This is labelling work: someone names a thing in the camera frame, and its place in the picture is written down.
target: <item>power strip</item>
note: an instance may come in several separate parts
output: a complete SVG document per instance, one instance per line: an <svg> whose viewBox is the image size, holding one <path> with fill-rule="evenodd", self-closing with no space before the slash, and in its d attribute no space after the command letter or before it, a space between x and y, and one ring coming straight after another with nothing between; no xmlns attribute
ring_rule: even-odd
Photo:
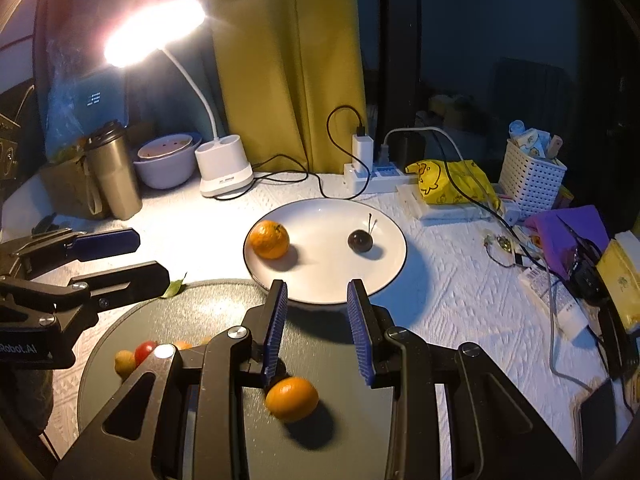
<svg viewBox="0 0 640 480"><path fill-rule="evenodd" d="M353 164L344 165L344 183L347 185L351 194L356 194L364 187L367 181L367 172L357 172ZM397 186L402 184L417 184L418 176L410 173L405 174L398 170L395 165L390 162L386 166L373 165L371 170L371 179L367 185L367 189L363 194L368 193L393 193Z"/></svg>

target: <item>purple cloth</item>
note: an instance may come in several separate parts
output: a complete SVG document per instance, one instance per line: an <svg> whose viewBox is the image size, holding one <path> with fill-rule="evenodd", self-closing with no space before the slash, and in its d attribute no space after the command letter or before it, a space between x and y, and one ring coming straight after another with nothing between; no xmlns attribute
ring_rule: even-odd
<svg viewBox="0 0 640 480"><path fill-rule="evenodd" d="M530 216L525 220L526 227L538 232L549 268L564 279L568 279L569 276L562 264L562 255L573 250L576 243L574 237L558 217L571 226L579 236L595 243L602 252L609 245L609 236L607 236L598 210L593 205L571 209L553 209Z"/></svg>

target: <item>white tablecloth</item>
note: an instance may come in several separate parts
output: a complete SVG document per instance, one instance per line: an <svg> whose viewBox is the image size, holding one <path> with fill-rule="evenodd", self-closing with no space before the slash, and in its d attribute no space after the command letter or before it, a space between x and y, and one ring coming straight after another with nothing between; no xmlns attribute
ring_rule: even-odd
<svg viewBox="0 0 640 480"><path fill-rule="evenodd" d="M322 179L328 195L346 196L341 176L326 175ZM136 253L73 262L39 281L66 285L72 276L149 260L163 264L173 280L188 272L187 283L249 278L242 243L254 222L284 203L319 196L318 184L312 178L301 184L263 182L232 202L201 197L198 184L199 179L194 178L169 192L147 191L142 210L129 221L90 226L96 230L133 227L142 239ZM402 273L375 297L375 303L386 306L397 325L410 328L430 343L452 348L465 341L480 344L575 455L574 410L586 393L549 371L548 315L521 289L519 271L504 269L486 256L482 231L498 233L498 225L489 221L425 224L402 211L396 194L365 195L358 200L389 215L408 243ZM100 323L83 333L76 344L76 364L54 374L55 405L47 434L60 454L78 437L76 401L84 364L100 336L128 308L101 314ZM599 384L605 377L604 370L593 343L583 341L581 348L558 337L558 369ZM442 391L438 391L438 402L442 410ZM443 478L450 478L450 444L444 420L440 431Z"/></svg>

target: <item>green leaf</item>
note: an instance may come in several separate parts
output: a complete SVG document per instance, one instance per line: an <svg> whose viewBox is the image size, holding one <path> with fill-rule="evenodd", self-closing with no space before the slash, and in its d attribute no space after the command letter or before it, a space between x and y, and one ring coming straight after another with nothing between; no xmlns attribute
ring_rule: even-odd
<svg viewBox="0 0 640 480"><path fill-rule="evenodd" d="M161 298L163 300L167 300L168 298L172 298L176 294L178 294L178 292L180 292L180 288L182 287L182 282L186 277L187 277L187 273L185 272L181 280L174 280L173 282L169 283L167 290L164 292Z"/></svg>

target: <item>white plate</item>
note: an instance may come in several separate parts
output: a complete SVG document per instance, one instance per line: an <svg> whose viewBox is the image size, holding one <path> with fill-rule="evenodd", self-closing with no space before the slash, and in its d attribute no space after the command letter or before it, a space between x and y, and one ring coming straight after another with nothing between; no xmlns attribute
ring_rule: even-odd
<svg viewBox="0 0 640 480"><path fill-rule="evenodd" d="M356 254L347 245L349 234L367 230L371 213L373 248ZM368 294L391 283L406 259L406 240L395 222L368 205L348 200L312 198L281 206L259 221L284 225L289 252L277 260L257 256L244 240L244 262L253 279L264 288L284 280L289 299L298 303L346 302L347 283L360 278Z"/></svg>

